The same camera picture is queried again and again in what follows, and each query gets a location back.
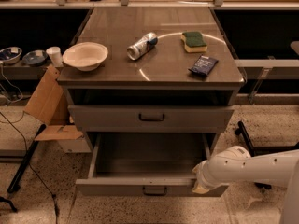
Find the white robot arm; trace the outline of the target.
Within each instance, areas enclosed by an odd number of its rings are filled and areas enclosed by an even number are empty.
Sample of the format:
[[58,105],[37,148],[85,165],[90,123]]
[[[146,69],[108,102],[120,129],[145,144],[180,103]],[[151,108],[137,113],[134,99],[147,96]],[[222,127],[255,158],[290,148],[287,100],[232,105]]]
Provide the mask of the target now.
[[286,187],[279,224],[299,222],[298,149],[251,157],[243,147],[233,146],[198,163],[192,171],[196,174],[192,191],[199,194],[239,181]]

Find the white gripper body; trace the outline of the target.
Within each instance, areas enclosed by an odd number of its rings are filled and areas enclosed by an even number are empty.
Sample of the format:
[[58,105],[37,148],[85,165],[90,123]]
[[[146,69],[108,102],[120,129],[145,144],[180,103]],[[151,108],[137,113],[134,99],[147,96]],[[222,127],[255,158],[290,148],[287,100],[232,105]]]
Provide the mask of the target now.
[[196,181],[194,185],[200,185],[205,189],[212,190],[215,188],[215,186],[210,182],[208,178],[206,178],[206,175],[208,174],[207,161],[202,161],[200,163],[202,164],[202,170],[200,174],[196,175]]

